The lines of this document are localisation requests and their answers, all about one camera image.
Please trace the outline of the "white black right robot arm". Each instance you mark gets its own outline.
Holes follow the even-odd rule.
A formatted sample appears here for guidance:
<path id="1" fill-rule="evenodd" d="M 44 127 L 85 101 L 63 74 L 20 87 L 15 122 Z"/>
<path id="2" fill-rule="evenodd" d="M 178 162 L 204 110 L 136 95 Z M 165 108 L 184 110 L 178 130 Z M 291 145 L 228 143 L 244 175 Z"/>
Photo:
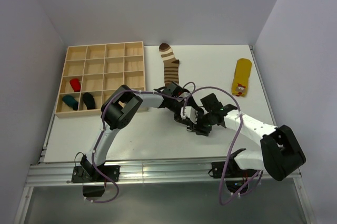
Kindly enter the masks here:
<path id="1" fill-rule="evenodd" d="M 258 150 L 229 151 L 223 168 L 227 176 L 238 177 L 244 171 L 255 170 L 282 181 L 306 163 L 306 156 L 289 126 L 263 123 L 232 104 L 223 105 L 213 93 L 202 98 L 201 103 L 206 113 L 197 119 L 199 133 L 208 135 L 214 125 L 220 125 L 258 146 Z"/>

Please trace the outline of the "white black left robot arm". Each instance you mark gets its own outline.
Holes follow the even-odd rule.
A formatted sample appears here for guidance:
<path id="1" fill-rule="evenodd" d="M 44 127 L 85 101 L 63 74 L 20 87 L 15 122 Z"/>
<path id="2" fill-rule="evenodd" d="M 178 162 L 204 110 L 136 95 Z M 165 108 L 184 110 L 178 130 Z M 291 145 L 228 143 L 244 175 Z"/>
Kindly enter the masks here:
<path id="1" fill-rule="evenodd" d="M 88 181 L 97 181 L 102 177 L 107 152 L 114 138 L 141 108 L 169 109 L 174 113 L 175 121 L 188 125 L 189 109 L 197 111 L 199 106 L 190 91 L 175 82 L 152 91 L 137 91 L 121 85 L 101 107 L 103 128 L 92 148 L 81 159 L 82 171 L 76 168 L 79 175 Z"/>

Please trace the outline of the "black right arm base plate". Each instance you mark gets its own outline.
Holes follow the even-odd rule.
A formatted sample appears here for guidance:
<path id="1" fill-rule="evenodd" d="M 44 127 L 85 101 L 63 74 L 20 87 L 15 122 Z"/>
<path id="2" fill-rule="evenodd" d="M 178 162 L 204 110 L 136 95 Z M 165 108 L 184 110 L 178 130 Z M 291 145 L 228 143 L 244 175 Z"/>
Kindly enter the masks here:
<path id="1" fill-rule="evenodd" d="M 224 164 L 225 164 L 224 161 L 212 162 L 211 169 L 208 172 L 209 176 L 214 179 L 220 179 L 223 173 Z M 246 177 L 249 178 L 253 176 L 255 173 L 256 173 L 256 170 L 253 170 L 253 169 L 247 169 L 247 170 L 240 169 L 234 160 L 230 160 L 228 162 L 224 177 L 226 179 L 227 178 L 246 178 Z"/>

